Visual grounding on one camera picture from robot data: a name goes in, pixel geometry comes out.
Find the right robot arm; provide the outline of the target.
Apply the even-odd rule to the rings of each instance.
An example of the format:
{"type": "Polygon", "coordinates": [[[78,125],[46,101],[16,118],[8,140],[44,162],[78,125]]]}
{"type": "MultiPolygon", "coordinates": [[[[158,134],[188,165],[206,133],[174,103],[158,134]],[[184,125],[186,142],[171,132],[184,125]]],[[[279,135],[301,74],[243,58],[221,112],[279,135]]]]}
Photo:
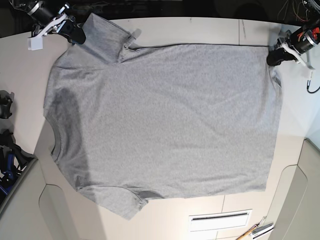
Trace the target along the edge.
{"type": "Polygon", "coordinates": [[[27,13],[35,20],[31,37],[27,39],[29,50],[41,50],[43,37],[47,35],[60,35],[71,44],[85,43],[86,35],[82,27],[77,24],[73,15],[66,13],[70,8],[69,3],[66,2],[55,14],[43,0],[11,0],[10,4],[14,9],[27,13]]]}

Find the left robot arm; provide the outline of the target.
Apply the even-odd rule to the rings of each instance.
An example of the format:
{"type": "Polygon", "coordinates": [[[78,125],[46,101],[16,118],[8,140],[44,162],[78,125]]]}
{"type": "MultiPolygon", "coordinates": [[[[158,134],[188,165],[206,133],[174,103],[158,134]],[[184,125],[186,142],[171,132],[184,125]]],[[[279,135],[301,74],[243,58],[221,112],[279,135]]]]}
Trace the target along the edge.
{"type": "Polygon", "coordinates": [[[302,4],[311,12],[311,19],[294,32],[287,30],[279,35],[266,58],[269,66],[279,66],[285,61],[303,63],[301,55],[320,44],[320,2],[303,0],[302,4]]]}

